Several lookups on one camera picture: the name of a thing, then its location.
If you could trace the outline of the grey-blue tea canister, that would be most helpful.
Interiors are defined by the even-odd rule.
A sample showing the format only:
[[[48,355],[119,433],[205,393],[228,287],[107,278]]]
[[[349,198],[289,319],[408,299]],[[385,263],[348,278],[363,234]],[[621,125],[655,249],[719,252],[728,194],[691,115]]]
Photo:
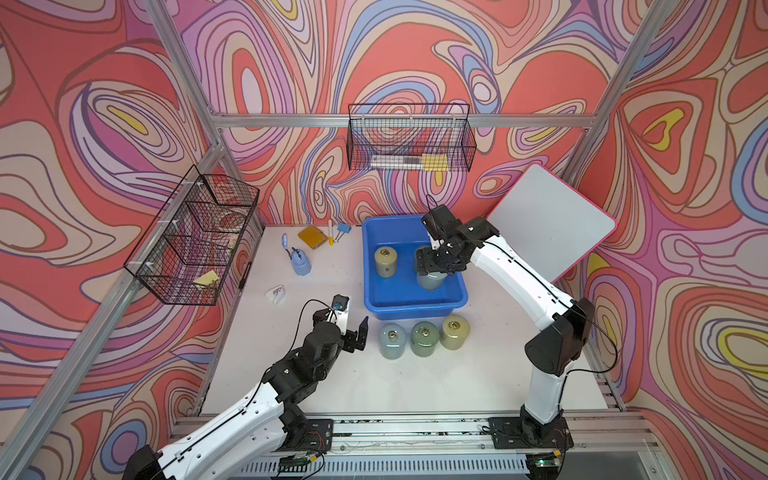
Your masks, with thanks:
[[[446,277],[447,277],[447,274],[443,272],[429,272],[426,274],[418,274],[417,283],[421,288],[427,291],[434,291],[434,290],[437,290],[443,284]]]
[[[403,356],[407,343],[405,329],[394,323],[384,324],[379,332],[379,351],[387,360],[397,360]]]

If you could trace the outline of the dark green tea canister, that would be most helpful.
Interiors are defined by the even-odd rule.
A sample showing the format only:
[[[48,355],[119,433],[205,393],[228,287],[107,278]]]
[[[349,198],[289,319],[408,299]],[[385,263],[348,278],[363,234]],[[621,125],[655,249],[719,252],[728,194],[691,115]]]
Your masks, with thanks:
[[[418,357],[431,356],[439,343],[437,327],[428,321],[418,322],[411,331],[411,349]]]

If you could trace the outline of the yellow-green tea canister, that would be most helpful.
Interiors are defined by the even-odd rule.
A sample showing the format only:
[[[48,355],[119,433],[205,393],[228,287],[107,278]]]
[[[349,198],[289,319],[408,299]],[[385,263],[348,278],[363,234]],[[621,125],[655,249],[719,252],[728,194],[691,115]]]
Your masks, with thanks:
[[[460,349],[471,332],[469,321],[461,315],[447,316],[441,326],[440,342],[448,350]]]

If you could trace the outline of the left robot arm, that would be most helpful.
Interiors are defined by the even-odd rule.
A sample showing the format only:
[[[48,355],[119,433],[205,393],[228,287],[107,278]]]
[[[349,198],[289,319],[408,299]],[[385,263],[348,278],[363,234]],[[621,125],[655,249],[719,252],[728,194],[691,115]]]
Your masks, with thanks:
[[[364,350],[368,320],[343,334],[329,321],[313,327],[303,344],[269,367],[241,400],[186,437],[155,451],[134,452],[124,479],[226,479],[256,457],[298,442],[307,428],[299,404],[315,392],[343,351]]]

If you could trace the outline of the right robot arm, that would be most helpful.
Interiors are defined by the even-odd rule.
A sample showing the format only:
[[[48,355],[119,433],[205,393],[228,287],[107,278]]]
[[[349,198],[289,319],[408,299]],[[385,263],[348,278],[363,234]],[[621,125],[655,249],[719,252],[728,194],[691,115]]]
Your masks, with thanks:
[[[562,420],[564,387],[591,333],[593,304],[575,300],[545,280],[484,217],[464,223],[438,205],[421,223],[430,245],[417,250],[418,274],[454,274],[473,265],[495,280],[538,329],[524,347],[532,376],[519,431],[526,444],[542,446]]]

